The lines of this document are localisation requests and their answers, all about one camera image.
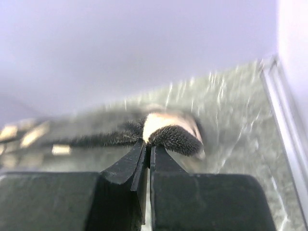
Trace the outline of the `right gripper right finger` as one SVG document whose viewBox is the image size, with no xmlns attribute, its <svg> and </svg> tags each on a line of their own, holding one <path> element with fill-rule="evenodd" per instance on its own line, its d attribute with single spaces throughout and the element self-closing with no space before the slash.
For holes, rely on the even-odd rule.
<svg viewBox="0 0 308 231">
<path fill-rule="evenodd" d="M 153 147 L 150 200 L 155 231 L 273 231 L 265 193 L 251 175 L 192 174 Z"/>
</svg>

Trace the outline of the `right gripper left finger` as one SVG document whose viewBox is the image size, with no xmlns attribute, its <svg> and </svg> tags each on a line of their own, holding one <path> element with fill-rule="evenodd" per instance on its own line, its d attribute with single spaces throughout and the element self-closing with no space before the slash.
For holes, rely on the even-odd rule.
<svg viewBox="0 0 308 231">
<path fill-rule="evenodd" d="M 103 171 L 0 172 L 3 231 L 139 231 L 145 222 L 147 151 L 139 141 Z"/>
</svg>

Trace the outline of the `black pillowcase with tan flowers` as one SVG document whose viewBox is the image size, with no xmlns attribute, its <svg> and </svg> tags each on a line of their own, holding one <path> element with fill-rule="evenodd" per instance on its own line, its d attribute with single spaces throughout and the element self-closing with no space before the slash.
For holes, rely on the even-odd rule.
<svg viewBox="0 0 308 231">
<path fill-rule="evenodd" d="M 64 146 L 130 146 L 138 141 L 203 160 L 204 130 L 194 113 L 180 108 L 135 107 L 9 124 L 0 132 L 8 149 Z"/>
</svg>

